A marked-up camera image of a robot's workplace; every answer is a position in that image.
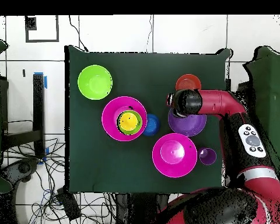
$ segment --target green bowl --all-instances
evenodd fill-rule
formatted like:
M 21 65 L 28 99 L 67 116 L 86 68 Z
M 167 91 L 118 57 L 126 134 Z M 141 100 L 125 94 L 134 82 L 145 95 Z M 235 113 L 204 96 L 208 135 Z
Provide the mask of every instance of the green bowl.
M 100 65 L 91 65 L 81 71 L 78 78 L 78 88 L 86 98 L 100 100 L 110 93 L 112 77 L 106 68 Z
M 119 120 L 120 120 L 121 116 L 124 113 L 132 113 L 132 114 L 134 114 L 136 116 L 136 118 L 138 120 L 136 128 L 133 129 L 132 131 L 126 131 L 125 129 L 122 129 L 120 124 L 119 124 Z M 129 110 L 128 111 L 124 111 L 117 118 L 117 128 L 120 130 L 120 132 L 122 132 L 125 135 L 134 135 L 134 134 L 136 134 L 141 129 L 141 127 L 142 127 L 142 118 L 141 118 L 140 114 L 137 113 L 136 111 L 129 111 Z

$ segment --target green table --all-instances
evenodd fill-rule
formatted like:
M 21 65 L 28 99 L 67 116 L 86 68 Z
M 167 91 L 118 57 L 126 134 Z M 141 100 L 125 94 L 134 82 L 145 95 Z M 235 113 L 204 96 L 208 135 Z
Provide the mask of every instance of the green table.
M 152 162 L 152 148 L 162 136 L 171 133 L 166 96 L 174 92 L 183 74 L 197 75 L 203 89 L 225 89 L 225 61 L 230 50 L 217 54 L 143 54 L 82 52 L 73 46 L 69 52 L 69 191 L 115 193 L 189 193 L 202 187 L 221 186 L 222 154 L 219 121 L 208 116 L 204 130 L 192 137 L 196 146 L 217 152 L 212 166 L 199 161 L 182 178 L 160 174 Z M 79 73 L 97 64 L 112 75 L 111 93 L 102 100 L 89 100 L 78 89 Z M 110 138 L 101 123 L 105 105 L 118 96 L 138 99 L 147 113 L 159 117 L 161 127 L 155 136 L 131 142 Z

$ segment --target magenta bowl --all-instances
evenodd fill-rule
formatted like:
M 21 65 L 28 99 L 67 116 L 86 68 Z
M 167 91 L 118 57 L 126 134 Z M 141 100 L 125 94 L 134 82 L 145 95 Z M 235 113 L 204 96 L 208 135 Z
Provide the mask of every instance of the magenta bowl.
M 170 178 L 179 178 L 195 167 L 197 150 L 190 138 L 170 133 L 157 140 L 152 149 L 152 160 L 160 173 Z
M 123 112 L 127 110 L 136 111 L 142 118 L 142 127 L 134 135 L 125 135 L 121 133 L 117 128 L 117 118 Z M 147 124 L 147 114 L 144 106 L 139 100 L 129 96 L 120 96 L 111 100 L 104 108 L 101 115 L 101 123 L 104 130 L 109 136 L 117 141 L 131 141 L 139 137 L 143 132 Z

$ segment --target purple cup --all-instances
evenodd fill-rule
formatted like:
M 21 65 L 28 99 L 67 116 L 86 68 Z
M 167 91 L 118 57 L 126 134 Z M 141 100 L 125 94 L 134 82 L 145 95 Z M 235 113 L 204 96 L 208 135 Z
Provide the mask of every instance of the purple cup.
M 179 134 L 187 137 L 193 137 L 199 134 L 207 123 L 207 116 L 205 114 L 193 114 L 186 118 L 177 118 L 172 114 L 172 109 L 168 113 L 168 123 L 170 128 Z
M 211 165 L 217 159 L 216 152 L 211 148 L 200 148 L 197 153 L 200 162 L 204 165 Z

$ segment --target cup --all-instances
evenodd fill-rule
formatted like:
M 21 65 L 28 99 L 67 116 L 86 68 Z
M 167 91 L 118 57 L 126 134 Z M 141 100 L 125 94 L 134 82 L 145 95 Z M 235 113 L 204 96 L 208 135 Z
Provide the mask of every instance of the cup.
M 200 148 L 198 150 L 198 158 L 204 165 L 211 165 L 217 159 L 216 152 L 211 148 Z

